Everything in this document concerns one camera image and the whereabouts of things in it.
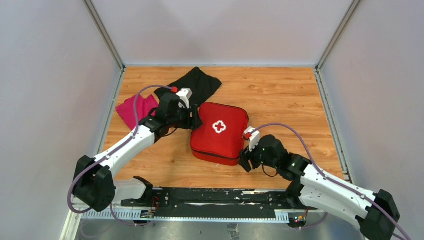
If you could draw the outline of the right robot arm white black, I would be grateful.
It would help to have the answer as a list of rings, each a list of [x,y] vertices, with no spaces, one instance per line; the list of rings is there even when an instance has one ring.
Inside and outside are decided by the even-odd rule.
[[[303,205],[322,210],[350,223],[368,240],[394,236],[400,213],[389,192],[374,192],[337,178],[310,159],[288,152],[271,134],[259,137],[248,132],[243,138],[249,144],[240,152],[239,165],[247,172],[267,166],[290,181],[285,195],[290,208]]]

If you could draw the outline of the red black medicine kit case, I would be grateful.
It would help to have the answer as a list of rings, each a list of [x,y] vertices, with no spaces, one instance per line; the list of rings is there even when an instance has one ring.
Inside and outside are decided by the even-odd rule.
[[[202,125],[190,136],[195,158],[225,166],[236,166],[244,149],[244,131],[249,115],[240,107],[214,102],[203,103],[199,110]]]

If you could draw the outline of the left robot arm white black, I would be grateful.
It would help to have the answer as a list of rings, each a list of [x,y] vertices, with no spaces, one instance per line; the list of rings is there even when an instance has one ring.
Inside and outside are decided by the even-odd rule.
[[[94,157],[81,157],[75,168],[69,195],[96,212],[123,200],[135,200],[142,207],[149,206],[153,193],[147,180],[139,176],[116,180],[115,176],[136,155],[168,136],[171,128],[196,130],[202,125],[198,106],[190,103],[192,94],[188,88],[165,93],[155,114],[140,120],[113,147]]]

